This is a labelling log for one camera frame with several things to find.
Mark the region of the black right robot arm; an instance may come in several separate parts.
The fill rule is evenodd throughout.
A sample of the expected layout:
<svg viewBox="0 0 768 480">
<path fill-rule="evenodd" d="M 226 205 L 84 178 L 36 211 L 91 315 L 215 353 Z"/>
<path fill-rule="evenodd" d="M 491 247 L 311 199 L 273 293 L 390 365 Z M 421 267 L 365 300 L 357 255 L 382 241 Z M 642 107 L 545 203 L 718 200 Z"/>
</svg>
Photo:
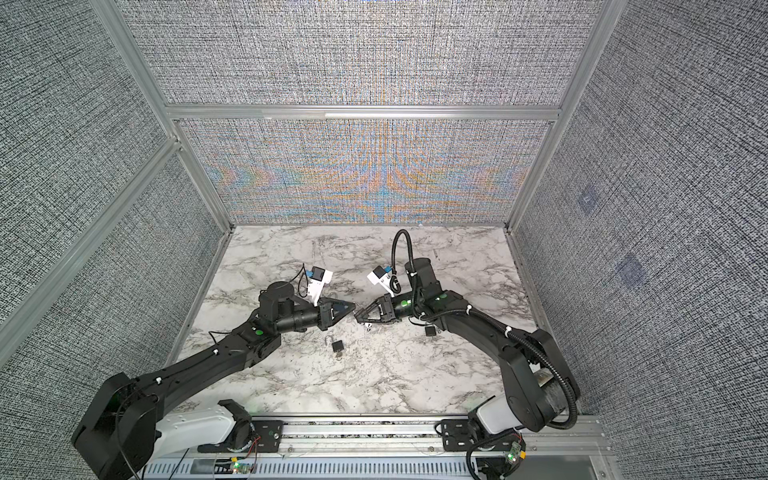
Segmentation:
<svg viewBox="0 0 768 480">
<path fill-rule="evenodd" d="M 500 369 L 504 391 L 503 397 L 475 410 L 488 433 L 515 426 L 532 432 L 575 426 L 580 389 L 550 333 L 507 325 L 443 288 L 427 258 L 407 262 L 406 273 L 410 292 L 401 290 L 393 268 L 375 267 L 367 279 L 385 294 L 358 311 L 356 321 L 391 324 L 412 317 L 416 324 L 457 335 L 486 354 Z"/>
</svg>

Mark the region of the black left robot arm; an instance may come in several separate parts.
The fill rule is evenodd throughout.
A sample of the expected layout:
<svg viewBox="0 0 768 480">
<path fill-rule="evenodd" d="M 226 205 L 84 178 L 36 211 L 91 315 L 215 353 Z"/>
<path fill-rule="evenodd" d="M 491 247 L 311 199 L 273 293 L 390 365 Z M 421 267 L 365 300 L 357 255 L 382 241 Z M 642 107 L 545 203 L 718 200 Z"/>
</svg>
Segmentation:
<svg viewBox="0 0 768 480">
<path fill-rule="evenodd" d="M 326 331 L 354 312 L 353 302 L 307 301 L 288 282 L 260 292 L 258 307 L 214 345 L 165 368 L 129 377 L 120 372 L 97 390 L 71 443 L 99 479 L 128 479 L 150 460 L 157 424 L 178 405 L 219 380 L 251 368 L 281 345 L 281 335 Z"/>
</svg>

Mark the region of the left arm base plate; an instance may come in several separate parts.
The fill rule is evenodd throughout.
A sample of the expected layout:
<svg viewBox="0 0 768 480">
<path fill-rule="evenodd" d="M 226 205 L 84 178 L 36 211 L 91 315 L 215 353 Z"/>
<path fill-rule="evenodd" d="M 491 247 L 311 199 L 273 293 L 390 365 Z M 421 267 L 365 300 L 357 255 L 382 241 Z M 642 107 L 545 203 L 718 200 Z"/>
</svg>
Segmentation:
<svg viewBox="0 0 768 480">
<path fill-rule="evenodd" d="M 197 447 L 197 452 L 236 455 L 244 455 L 248 452 L 277 453 L 282 441 L 283 428 L 284 422 L 281 420 L 239 422 L 222 442 L 200 445 Z"/>
</svg>

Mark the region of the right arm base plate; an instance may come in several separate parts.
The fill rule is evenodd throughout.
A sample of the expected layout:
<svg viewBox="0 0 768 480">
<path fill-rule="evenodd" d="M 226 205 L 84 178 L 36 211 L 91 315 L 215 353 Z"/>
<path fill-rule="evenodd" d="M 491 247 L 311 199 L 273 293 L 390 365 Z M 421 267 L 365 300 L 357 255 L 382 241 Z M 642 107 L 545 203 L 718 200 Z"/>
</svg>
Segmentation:
<svg viewBox="0 0 768 480">
<path fill-rule="evenodd" d="M 466 452 L 488 437 L 477 422 L 466 418 L 441 419 L 434 425 L 434 429 L 447 452 Z"/>
</svg>

